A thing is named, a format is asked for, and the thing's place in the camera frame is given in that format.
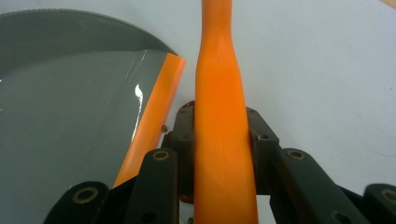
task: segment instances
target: screw hole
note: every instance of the screw hole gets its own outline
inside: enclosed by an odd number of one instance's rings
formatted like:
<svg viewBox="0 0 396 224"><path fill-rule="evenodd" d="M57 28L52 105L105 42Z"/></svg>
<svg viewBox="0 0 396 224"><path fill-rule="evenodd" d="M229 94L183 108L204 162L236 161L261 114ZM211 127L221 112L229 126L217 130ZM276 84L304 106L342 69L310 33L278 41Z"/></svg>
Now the screw hole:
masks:
<svg viewBox="0 0 396 224"><path fill-rule="evenodd" d="M141 217L143 223L151 223L154 222L155 219L157 219L157 215L155 215L155 213L152 212L147 212L143 214Z"/></svg>
<svg viewBox="0 0 396 224"><path fill-rule="evenodd" d="M92 201L99 194L98 189L94 187L87 187L77 191L73 195L74 203L88 203Z"/></svg>
<svg viewBox="0 0 396 224"><path fill-rule="evenodd" d="M396 191L391 189L383 189L381 190L381 194L391 203L396 203Z"/></svg>
<svg viewBox="0 0 396 224"><path fill-rule="evenodd" d="M305 154L296 150L289 150L288 155L297 161L303 161L305 159Z"/></svg>
<svg viewBox="0 0 396 224"><path fill-rule="evenodd" d="M352 223L350 218L347 217L346 215L342 214L342 213L334 212L332 214L332 216L335 218L335 220L337 220L341 224L351 224Z"/></svg>
<svg viewBox="0 0 396 224"><path fill-rule="evenodd" d="M157 161L164 161L168 159L169 153L167 151L159 150L155 152L152 157L154 157L154 159Z"/></svg>

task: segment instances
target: orange rubber hose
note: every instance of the orange rubber hose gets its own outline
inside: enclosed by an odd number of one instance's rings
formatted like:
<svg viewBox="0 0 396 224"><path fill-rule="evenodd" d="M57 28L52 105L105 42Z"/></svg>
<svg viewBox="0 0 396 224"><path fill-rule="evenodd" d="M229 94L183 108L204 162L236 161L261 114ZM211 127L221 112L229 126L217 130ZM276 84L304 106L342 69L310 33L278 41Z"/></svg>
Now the orange rubber hose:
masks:
<svg viewBox="0 0 396 224"><path fill-rule="evenodd" d="M258 223L231 0L203 0L196 70L194 223Z"/></svg>

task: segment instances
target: orange tube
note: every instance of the orange tube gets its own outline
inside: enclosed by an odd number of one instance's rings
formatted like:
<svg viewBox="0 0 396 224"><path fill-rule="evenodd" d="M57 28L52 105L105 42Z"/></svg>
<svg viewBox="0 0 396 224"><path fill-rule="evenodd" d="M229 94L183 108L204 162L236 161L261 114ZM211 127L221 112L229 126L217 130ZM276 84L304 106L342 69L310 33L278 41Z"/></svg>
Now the orange tube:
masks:
<svg viewBox="0 0 396 224"><path fill-rule="evenodd" d="M146 153L158 145L185 61L168 53L149 97L134 139L120 168L114 188L139 173Z"/></svg>
<svg viewBox="0 0 396 224"><path fill-rule="evenodd" d="M196 70L195 223L258 223L248 118L233 51L231 0L203 0Z"/></svg>

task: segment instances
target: orange tubing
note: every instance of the orange tubing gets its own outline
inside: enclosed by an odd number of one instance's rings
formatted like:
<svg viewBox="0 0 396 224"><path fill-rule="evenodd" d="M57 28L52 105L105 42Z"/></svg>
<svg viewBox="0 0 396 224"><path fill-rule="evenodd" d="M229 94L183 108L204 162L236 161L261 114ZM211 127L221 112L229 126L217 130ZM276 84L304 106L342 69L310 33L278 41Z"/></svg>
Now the orange tubing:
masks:
<svg viewBox="0 0 396 224"><path fill-rule="evenodd" d="M203 0L196 70L194 223L258 223L231 0Z"/></svg>
<svg viewBox="0 0 396 224"><path fill-rule="evenodd" d="M166 55L114 188L136 176L146 153L157 147L161 127L168 115L184 64L185 61L182 58L170 53Z"/></svg>

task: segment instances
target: white surface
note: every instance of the white surface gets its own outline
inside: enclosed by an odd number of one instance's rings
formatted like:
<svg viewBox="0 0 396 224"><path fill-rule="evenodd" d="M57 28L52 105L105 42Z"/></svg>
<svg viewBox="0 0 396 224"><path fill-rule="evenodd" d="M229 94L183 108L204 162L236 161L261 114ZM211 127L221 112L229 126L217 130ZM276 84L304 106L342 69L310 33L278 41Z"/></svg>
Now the white surface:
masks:
<svg viewBox="0 0 396 224"><path fill-rule="evenodd" d="M0 1L2 13L29 8L119 18L185 58L169 127L194 98L200 1ZM234 1L233 42L247 106L282 147L310 153L335 183L359 194L370 183L396 185L396 10L374 0Z"/></svg>

